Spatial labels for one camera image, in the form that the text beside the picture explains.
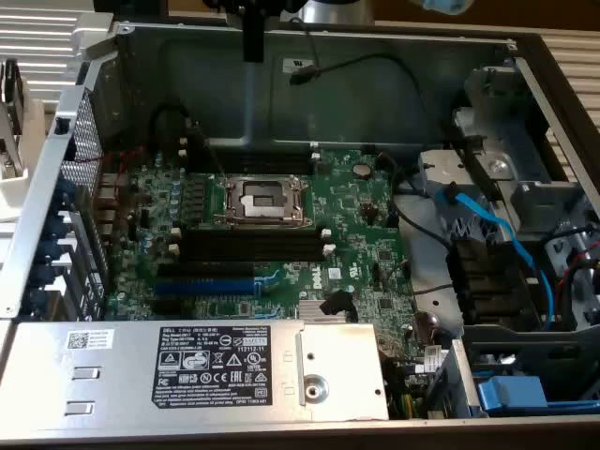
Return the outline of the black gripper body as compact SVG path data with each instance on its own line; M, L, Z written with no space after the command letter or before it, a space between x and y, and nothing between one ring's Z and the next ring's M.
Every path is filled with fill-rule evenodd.
M223 9L227 13L240 13L242 10L264 13L297 12L306 0L203 0L208 8Z

